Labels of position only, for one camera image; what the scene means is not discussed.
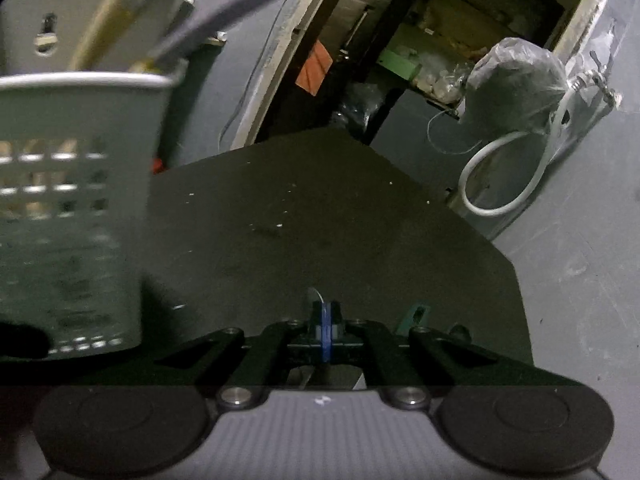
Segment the door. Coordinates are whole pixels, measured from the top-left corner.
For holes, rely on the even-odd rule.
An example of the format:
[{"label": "door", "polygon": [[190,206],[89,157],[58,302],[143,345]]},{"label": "door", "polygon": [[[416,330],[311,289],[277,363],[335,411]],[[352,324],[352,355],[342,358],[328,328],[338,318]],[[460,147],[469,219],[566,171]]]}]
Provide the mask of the door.
[{"label": "door", "polygon": [[[291,63],[257,140],[325,125],[350,80],[364,77],[376,62],[413,0],[338,0],[323,26],[310,28],[300,56]],[[309,52],[322,43],[333,62],[318,94],[295,84]]]}]

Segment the metal bolt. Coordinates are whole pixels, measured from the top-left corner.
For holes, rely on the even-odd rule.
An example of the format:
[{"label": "metal bolt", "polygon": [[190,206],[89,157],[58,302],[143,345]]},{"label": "metal bolt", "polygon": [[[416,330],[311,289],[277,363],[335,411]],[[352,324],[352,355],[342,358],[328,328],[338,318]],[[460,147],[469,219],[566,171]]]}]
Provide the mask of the metal bolt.
[{"label": "metal bolt", "polygon": [[242,406],[251,400],[252,394],[246,388],[232,386],[220,394],[220,399],[233,406]]},{"label": "metal bolt", "polygon": [[415,386],[407,386],[400,388],[395,394],[396,400],[407,406],[415,406],[427,400],[427,394],[421,388]]}]

